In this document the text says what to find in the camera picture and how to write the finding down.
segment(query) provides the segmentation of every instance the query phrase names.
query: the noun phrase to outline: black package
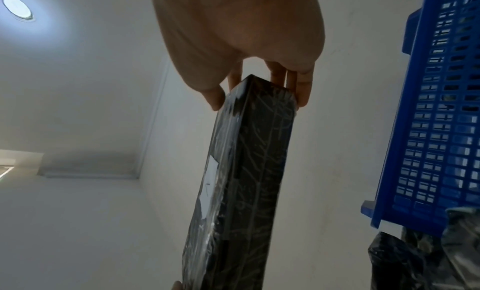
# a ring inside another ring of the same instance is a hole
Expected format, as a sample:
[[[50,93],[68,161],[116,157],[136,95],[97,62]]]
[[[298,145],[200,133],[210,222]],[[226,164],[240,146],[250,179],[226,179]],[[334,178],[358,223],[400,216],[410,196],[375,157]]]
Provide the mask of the black package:
[[[404,230],[402,241],[381,232],[368,253],[372,290],[480,289],[480,210],[448,210],[442,238]]]
[[[260,290],[297,111],[253,75],[218,113],[183,251],[185,290]]]

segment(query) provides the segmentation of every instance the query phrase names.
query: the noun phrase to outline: white label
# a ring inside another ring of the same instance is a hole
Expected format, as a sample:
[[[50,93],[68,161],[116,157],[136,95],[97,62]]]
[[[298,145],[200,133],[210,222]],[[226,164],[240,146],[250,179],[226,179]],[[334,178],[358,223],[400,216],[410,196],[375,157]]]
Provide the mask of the white label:
[[[203,188],[200,194],[201,205],[201,219],[207,217],[207,213],[212,203],[212,197],[215,190],[215,180],[217,179],[217,171],[219,170],[219,163],[210,155],[208,159],[208,166],[206,168],[205,176],[203,177]]]

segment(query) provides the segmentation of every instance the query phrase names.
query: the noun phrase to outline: blue plastic crate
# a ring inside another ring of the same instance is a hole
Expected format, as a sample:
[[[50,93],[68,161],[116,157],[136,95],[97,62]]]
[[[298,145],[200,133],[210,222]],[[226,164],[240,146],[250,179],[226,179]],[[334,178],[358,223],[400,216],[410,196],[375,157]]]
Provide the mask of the blue plastic crate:
[[[480,207],[480,0],[425,0],[376,201],[361,212],[440,236],[445,210]]]

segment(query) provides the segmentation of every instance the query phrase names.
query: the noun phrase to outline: ceiling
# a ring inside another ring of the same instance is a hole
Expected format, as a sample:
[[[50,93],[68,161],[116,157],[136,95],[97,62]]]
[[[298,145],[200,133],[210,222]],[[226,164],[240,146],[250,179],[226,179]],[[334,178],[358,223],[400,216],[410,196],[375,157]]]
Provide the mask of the ceiling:
[[[0,5],[0,150],[43,154],[41,173],[132,174],[166,56],[151,1],[22,1],[35,21]]]

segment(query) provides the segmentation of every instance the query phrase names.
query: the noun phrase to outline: finger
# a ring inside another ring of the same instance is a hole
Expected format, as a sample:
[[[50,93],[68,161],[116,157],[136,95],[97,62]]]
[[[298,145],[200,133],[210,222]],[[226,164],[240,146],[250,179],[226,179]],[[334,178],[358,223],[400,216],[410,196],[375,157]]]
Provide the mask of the finger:
[[[183,290],[184,287],[182,286],[182,283],[179,282],[179,281],[176,281],[174,284],[173,284],[173,287],[171,288],[171,290]]]
[[[233,69],[231,69],[230,74],[228,74],[228,87],[232,91],[236,86],[242,82],[242,74],[244,72],[244,61],[237,62]]]
[[[315,66],[313,66],[308,72],[297,73],[295,95],[299,108],[303,108],[309,103],[312,86],[314,84],[314,69]]]
[[[287,69],[278,62],[265,60],[265,63],[271,72],[271,83],[277,86],[284,87],[285,77],[287,77]]]
[[[219,85],[208,91],[200,92],[214,111],[219,111],[225,102],[225,91]]]
[[[290,90],[294,95],[296,95],[297,91],[297,72],[288,71],[286,76],[286,88]]]

